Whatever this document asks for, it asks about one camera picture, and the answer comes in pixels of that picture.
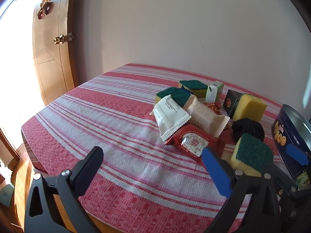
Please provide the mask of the red snack packet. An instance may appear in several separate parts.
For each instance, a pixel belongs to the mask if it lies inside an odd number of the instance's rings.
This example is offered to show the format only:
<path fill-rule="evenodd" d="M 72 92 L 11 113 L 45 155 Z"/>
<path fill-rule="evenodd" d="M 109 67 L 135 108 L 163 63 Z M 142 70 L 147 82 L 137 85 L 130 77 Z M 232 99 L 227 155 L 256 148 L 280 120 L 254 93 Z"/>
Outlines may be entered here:
<path fill-rule="evenodd" d="M 225 142 L 215 138 L 193 124 L 185 124 L 179 128 L 166 142 L 182 151 L 199 165 L 203 165 L 201 155 L 206 147 L 211 147 L 218 156 L 221 156 Z"/>

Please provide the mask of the green yellow sponge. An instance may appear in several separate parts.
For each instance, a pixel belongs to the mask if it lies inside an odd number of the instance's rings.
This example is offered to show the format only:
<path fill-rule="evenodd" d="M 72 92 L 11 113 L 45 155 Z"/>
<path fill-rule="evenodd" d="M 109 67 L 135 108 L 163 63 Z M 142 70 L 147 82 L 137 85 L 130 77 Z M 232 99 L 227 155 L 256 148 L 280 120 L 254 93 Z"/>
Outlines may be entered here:
<path fill-rule="evenodd" d="M 273 163 L 270 147 L 250 134 L 238 140 L 230 158 L 230 166 L 242 170 L 248 176 L 261 177 L 264 166 Z"/>
<path fill-rule="evenodd" d="M 179 87 L 191 91 L 198 98 L 205 98 L 208 86 L 198 80 L 179 81 Z"/>
<path fill-rule="evenodd" d="M 165 96 L 171 95 L 172 99 L 181 107 L 185 106 L 191 94 L 188 94 L 177 87 L 169 87 L 160 91 L 155 96 L 155 104 L 157 104 Z"/>

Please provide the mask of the brass door knob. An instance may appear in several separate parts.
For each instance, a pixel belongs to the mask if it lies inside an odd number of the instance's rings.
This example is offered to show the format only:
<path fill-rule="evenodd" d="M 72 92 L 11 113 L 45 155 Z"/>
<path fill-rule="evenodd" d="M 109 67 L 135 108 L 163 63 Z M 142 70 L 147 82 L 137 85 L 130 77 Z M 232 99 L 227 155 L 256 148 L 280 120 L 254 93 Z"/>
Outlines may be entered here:
<path fill-rule="evenodd" d="M 60 35 L 60 36 L 55 37 L 55 38 L 53 39 L 53 43 L 54 43 L 55 45 L 65 43 L 65 36 L 62 34 L 62 35 Z"/>

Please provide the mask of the teal card on floor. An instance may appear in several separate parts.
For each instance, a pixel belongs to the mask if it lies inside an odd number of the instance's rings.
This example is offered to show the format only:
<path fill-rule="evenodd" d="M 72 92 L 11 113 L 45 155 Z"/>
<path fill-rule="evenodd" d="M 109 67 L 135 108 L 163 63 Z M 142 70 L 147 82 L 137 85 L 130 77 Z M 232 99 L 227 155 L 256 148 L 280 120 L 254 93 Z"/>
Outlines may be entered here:
<path fill-rule="evenodd" d="M 12 196 L 14 192 L 14 186 L 11 183 L 1 183 L 0 190 L 0 203 L 6 207 L 10 207 Z"/>

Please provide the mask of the blue round metal tin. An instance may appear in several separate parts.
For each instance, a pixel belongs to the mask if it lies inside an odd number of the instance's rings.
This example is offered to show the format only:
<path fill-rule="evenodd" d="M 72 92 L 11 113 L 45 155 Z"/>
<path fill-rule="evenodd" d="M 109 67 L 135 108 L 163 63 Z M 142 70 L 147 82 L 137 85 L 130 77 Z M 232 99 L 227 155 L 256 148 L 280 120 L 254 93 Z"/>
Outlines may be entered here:
<path fill-rule="evenodd" d="M 310 123 L 294 108 L 284 104 L 271 130 L 288 173 L 300 190 L 310 189 L 310 163 L 302 166 L 286 153 L 286 147 L 289 144 L 310 153 Z"/>

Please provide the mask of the wooden door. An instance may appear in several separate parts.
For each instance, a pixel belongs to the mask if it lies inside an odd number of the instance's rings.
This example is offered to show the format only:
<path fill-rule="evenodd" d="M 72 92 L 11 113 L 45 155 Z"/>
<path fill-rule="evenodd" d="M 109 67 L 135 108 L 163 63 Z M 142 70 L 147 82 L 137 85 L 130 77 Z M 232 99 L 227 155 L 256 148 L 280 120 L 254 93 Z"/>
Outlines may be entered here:
<path fill-rule="evenodd" d="M 73 53 L 73 9 L 75 0 L 53 0 L 45 18 L 38 20 L 39 0 L 33 18 L 33 53 L 41 97 L 48 105 L 78 86 Z M 53 39 L 65 36 L 65 43 L 55 45 Z"/>

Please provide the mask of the white snack packet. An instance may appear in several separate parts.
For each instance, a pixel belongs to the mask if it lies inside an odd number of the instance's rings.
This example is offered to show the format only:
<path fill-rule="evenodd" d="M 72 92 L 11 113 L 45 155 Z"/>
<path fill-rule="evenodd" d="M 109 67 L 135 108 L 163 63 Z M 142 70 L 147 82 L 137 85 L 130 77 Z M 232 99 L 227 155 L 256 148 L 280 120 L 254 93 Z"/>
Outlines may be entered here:
<path fill-rule="evenodd" d="M 171 95 L 165 96 L 155 104 L 150 115 L 155 117 L 160 138 L 164 142 L 191 119 L 191 115 L 180 107 Z"/>

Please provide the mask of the black yarn ball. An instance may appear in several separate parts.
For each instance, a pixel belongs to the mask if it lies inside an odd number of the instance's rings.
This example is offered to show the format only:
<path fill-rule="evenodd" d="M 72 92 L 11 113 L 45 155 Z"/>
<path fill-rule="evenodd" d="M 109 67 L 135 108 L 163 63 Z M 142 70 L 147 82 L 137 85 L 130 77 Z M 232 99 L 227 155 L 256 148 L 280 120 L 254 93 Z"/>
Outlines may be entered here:
<path fill-rule="evenodd" d="M 232 124 L 232 136 L 236 143 L 243 134 L 252 135 L 261 142 L 263 142 L 265 138 L 265 132 L 262 125 L 259 122 L 248 118 L 236 120 Z"/>

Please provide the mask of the black gold gift box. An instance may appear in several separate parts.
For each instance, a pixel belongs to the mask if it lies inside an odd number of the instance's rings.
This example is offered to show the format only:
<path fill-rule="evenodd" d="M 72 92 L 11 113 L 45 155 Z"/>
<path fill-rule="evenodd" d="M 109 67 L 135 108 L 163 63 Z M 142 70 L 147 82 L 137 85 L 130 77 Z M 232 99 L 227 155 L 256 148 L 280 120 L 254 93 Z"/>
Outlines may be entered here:
<path fill-rule="evenodd" d="M 228 90 L 223 107 L 227 113 L 227 115 L 233 119 L 234 113 L 236 111 L 237 105 L 243 93 L 234 90 Z"/>

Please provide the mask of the red white striped tablecloth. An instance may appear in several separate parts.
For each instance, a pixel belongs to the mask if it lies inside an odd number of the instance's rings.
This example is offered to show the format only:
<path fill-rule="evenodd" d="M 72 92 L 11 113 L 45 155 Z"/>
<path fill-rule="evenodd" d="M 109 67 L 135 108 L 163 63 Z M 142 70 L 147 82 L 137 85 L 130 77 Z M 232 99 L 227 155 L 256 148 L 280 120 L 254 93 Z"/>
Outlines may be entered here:
<path fill-rule="evenodd" d="M 22 126 L 33 166 L 57 176 L 99 146 L 103 163 L 80 198 L 88 213 L 123 232 L 203 232 L 225 198 L 204 167 L 164 144 L 150 114 L 181 80 L 214 78 L 127 64 L 74 88 Z"/>

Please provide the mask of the plain yellow sponge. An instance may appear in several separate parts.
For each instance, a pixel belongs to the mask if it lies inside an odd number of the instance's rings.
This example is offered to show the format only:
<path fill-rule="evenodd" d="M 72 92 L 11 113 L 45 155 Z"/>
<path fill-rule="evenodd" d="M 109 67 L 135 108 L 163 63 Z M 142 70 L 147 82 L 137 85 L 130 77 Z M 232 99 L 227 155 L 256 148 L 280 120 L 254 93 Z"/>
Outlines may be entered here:
<path fill-rule="evenodd" d="M 261 98 L 249 94 L 243 94 L 240 97 L 232 119 L 234 122 L 243 118 L 260 122 L 266 107 L 267 104 Z"/>

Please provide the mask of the green tissue pack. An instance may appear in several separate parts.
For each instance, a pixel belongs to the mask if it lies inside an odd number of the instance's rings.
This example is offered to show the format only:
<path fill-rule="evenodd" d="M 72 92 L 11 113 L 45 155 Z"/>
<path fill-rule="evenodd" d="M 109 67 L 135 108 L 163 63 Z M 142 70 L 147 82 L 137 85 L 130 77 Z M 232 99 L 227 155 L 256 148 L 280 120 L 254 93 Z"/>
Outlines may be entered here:
<path fill-rule="evenodd" d="M 223 82 L 214 81 L 212 84 L 208 85 L 205 102 L 215 103 L 219 100 L 224 88 Z"/>

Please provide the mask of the cream pink snack packet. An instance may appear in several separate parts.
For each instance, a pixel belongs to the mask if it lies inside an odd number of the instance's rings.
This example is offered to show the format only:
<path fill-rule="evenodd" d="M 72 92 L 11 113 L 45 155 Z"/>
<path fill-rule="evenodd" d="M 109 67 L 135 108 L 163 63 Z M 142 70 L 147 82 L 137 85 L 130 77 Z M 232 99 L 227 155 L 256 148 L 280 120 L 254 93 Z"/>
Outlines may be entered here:
<path fill-rule="evenodd" d="M 191 122 L 209 135 L 218 138 L 226 128 L 230 117 L 218 115 L 191 94 L 183 109 L 191 116 Z"/>

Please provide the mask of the blue cloth ball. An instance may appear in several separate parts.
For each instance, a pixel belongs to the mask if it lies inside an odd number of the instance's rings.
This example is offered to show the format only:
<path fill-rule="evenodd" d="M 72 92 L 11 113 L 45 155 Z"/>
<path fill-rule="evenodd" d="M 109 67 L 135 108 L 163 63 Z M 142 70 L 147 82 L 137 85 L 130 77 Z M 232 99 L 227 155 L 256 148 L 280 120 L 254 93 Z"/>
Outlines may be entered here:
<path fill-rule="evenodd" d="M 188 94 L 193 94 L 190 90 L 184 88 L 183 86 L 180 89 L 183 90 L 184 92 L 188 93 Z"/>

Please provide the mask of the door hanging ornament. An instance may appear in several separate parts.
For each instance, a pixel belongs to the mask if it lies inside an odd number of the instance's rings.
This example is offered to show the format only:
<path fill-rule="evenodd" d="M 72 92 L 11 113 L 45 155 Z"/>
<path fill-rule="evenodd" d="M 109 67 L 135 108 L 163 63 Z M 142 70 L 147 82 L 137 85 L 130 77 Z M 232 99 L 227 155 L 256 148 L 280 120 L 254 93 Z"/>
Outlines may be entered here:
<path fill-rule="evenodd" d="M 45 18 L 45 15 L 50 13 L 52 1 L 53 0 L 42 0 L 39 12 L 37 13 L 38 20 L 42 20 Z"/>

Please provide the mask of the small red patterned packet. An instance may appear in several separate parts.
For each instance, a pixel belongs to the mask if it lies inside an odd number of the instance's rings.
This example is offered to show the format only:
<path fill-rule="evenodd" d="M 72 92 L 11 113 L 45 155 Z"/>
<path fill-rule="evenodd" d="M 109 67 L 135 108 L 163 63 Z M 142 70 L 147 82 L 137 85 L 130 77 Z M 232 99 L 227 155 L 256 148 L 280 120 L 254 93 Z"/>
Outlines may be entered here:
<path fill-rule="evenodd" d="M 217 115 L 221 115 L 220 107 L 216 103 L 204 103 L 204 106 L 207 106 L 210 110 L 215 112 Z"/>

